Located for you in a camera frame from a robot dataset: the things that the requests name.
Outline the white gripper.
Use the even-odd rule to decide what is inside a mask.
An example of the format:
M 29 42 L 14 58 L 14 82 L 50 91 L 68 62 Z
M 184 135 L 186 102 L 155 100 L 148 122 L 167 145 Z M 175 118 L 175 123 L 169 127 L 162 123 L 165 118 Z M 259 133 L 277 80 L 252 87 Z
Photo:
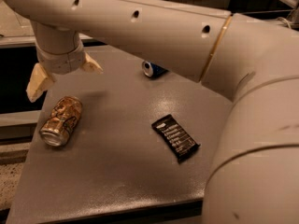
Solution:
M 84 52 L 78 32 L 61 30 L 36 21 L 32 21 L 31 25 L 39 61 L 33 68 L 26 88 L 31 103 L 54 85 L 56 79 L 52 73 L 64 75 L 78 68 L 88 73 L 103 73 L 100 64 Z

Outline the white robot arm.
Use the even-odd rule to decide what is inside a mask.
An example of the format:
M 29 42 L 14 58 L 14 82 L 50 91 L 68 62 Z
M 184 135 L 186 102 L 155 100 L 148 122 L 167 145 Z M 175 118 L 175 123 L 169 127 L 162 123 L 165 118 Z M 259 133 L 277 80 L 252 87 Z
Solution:
M 80 35 L 231 100 L 203 224 L 299 224 L 298 36 L 241 14 L 162 0 L 4 0 L 33 25 L 31 100 L 82 65 Z

